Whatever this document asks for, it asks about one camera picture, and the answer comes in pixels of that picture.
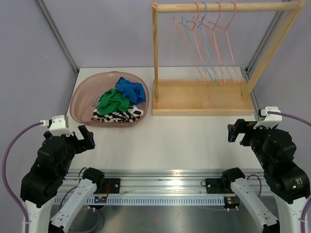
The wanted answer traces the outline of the pink tank top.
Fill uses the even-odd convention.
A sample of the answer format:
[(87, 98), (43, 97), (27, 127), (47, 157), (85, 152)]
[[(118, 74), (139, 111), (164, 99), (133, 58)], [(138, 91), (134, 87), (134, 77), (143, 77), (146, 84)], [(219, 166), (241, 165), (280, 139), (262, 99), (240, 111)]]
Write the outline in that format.
[(95, 99), (92, 100), (92, 108), (97, 108), (100, 102), (100, 97), (97, 97)]

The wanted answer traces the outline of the pink hanger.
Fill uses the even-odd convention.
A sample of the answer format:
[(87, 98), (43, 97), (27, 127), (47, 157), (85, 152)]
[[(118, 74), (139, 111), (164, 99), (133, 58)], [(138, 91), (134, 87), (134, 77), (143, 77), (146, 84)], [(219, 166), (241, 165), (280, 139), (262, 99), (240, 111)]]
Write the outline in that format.
[(208, 84), (209, 72), (204, 65), (196, 37), (196, 29), (199, 29), (201, 23), (198, 22), (198, 18), (187, 20), (184, 16), (180, 19), (173, 17), (173, 23), (203, 83)]
[(213, 39), (214, 39), (214, 47), (215, 47), (215, 50), (216, 50), (216, 53), (217, 53), (217, 58), (218, 58), (218, 68), (219, 68), (219, 70), (220, 70), (220, 72), (221, 72), (221, 75), (222, 75), (222, 81), (221, 81), (221, 79), (220, 78), (218, 78), (218, 80), (219, 80), (219, 82), (220, 82), (220, 84), (221, 85), (223, 85), (223, 84), (225, 84), (225, 78), (224, 78), (224, 74), (223, 74), (223, 70), (222, 70), (222, 68), (221, 68), (221, 56), (220, 56), (220, 53), (219, 53), (219, 50), (218, 50), (218, 45), (217, 45), (217, 39), (216, 39), (216, 27), (218, 26), (217, 24), (218, 24), (218, 21), (219, 21), (219, 19), (220, 19), (220, 17), (221, 17), (221, 14), (222, 14), (222, 7), (221, 7), (221, 4), (219, 3), (219, 2), (216, 2), (217, 4), (218, 4), (218, 6), (219, 6), (219, 9), (220, 9), (220, 11), (219, 11), (219, 15), (218, 15), (218, 17), (217, 17), (217, 20), (216, 20), (216, 22), (214, 23), (213, 21), (208, 21), (206, 18), (204, 18), (207, 22), (208, 22), (208, 24), (213, 24), (213, 27), (211, 28), (211, 27), (209, 27), (208, 25), (204, 25), (204, 27), (205, 27), (205, 30), (206, 30), (206, 33), (208, 34), (208, 32), (207, 32), (207, 29), (209, 29), (209, 30), (211, 30), (212, 32), (213, 32)]
[(232, 60), (232, 68), (234, 69), (235, 73), (236, 73), (236, 76), (237, 76), (237, 80), (235, 80), (234, 78), (231, 77), (231, 79), (233, 80), (234, 84), (237, 85), (237, 84), (240, 84), (241, 83), (241, 79), (238, 75), (238, 71), (237, 69), (235, 68), (235, 58), (234, 58), (234, 54), (233, 54), (233, 51), (232, 51), (232, 46), (231, 46), (231, 42), (230, 42), (230, 37), (229, 37), (229, 28), (231, 26), (231, 23), (233, 21), (233, 19), (235, 18), (236, 16), (236, 13), (237, 13), (237, 5), (234, 1), (230, 2), (231, 4), (233, 4), (234, 6), (234, 12), (233, 12), (233, 15), (230, 19), (230, 21), (228, 22), (228, 24), (226, 25), (225, 28), (221, 27), (221, 26), (218, 26), (218, 21), (216, 21), (215, 23), (215, 26), (216, 27), (219, 27), (220, 29), (222, 29), (223, 31), (225, 31), (225, 34), (226, 34), (226, 39), (227, 39), (227, 43), (228, 43), (228, 47), (229, 47), (229, 52), (230, 52), (230, 55), (231, 55), (231, 60)]

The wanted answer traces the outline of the green tank top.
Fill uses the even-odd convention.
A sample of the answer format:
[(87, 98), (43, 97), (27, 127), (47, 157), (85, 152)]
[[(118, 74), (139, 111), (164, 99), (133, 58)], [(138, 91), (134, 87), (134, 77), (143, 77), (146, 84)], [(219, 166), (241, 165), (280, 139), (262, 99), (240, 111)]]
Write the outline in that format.
[(123, 97), (117, 89), (109, 89), (98, 100), (97, 111), (101, 115), (110, 114), (115, 111), (127, 111), (131, 106), (130, 100)]

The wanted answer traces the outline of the black white striped tank top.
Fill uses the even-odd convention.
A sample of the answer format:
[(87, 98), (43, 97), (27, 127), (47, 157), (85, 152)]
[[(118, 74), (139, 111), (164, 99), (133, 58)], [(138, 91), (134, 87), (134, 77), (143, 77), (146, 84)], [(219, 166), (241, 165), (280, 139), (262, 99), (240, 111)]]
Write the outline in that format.
[(144, 114), (144, 111), (138, 108), (136, 105), (132, 105), (129, 109), (124, 112), (121, 110), (116, 110), (112, 113), (108, 113), (105, 115), (101, 115), (97, 108), (93, 108), (93, 116), (91, 118), (92, 121), (97, 122), (135, 122), (139, 120)]

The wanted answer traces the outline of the blue tank top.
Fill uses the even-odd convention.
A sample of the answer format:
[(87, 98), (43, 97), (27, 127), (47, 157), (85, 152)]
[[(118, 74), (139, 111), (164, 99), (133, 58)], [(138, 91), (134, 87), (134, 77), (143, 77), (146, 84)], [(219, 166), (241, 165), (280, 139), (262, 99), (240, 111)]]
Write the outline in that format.
[(134, 105), (139, 105), (146, 101), (145, 90), (141, 83), (131, 82), (124, 77), (120, 77), (115, 84), (115, 88)]

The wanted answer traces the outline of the light blue wire hanger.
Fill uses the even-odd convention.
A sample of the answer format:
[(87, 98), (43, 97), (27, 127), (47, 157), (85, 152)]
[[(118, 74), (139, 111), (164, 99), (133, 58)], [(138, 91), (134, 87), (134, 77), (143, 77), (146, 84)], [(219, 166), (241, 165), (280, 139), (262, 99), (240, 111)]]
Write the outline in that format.
[(197, 15), (193, 17), (193, 20), (198, 18), (198, 22), (201, 23), (201, 26), (199, 26), (199, 29), (196, 29), (196, 37), (197, 37), (197, 42), (199, 44), (200, 53), (201, 53), (204, 65), (206, 67), (206, 70), (209, 72), (209, 81), (216, 82), (218, 78), (217, 78), (215, 69), (213, 68), (213, 65), (210, 59), (208, 42), (203, 33), (203, 27), (204, 27), (203, 22), (205, 20), (204, 18), (206, 18), (207, 16), (207, 4), (205, 2), (202, 2), (202, 4), (204, 5), (203, 14), (200, 11), (199, 3), (194, 2), (193, 4), (195, 5), (197, 9)]

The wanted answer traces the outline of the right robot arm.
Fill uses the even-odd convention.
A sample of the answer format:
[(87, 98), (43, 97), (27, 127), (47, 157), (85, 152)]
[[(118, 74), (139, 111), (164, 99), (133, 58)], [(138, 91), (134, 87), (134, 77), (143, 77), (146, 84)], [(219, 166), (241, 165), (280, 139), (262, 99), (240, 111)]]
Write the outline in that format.
[(307, 174), (294, 162), (296, 145), (290, 134), (264, 122), (238, 119), (229, 124), (228, 141), (250, 147), (261, 167), (263, 176), (274, 194), (278, 216), (273, 215), (260, 200), (238, 167), (222, 172), (220, 178), (206, 178), (201, 183), (208, 194), (234, 194), (225, 198), (227, 210), (238, 210), (242, 202), (261, 233), (305, 233), (306, 217), (311, 205), (311, 185)]

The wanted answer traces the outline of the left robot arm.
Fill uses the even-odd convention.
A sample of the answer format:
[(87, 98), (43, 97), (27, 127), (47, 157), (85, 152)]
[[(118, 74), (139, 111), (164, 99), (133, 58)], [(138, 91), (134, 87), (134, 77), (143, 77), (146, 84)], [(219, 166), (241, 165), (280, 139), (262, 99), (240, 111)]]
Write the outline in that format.
[(53, 216), (50, 211), (75, 155), (95, 148), (93, 133), (78, 127), (83, 139), (75, 133), (54, 136), (45, 132), (45, 140), (37, 159), (21, 182), (20, 197), (26, 210), (25, 232), (67, 233), (75, 217), (92, 194), (102, 194), (98, 203), (106, 204), (110, 194), (120, 192), (119, 178), (106, 178), (104, 172), (89, 167), (81, 177), (74, 193)]

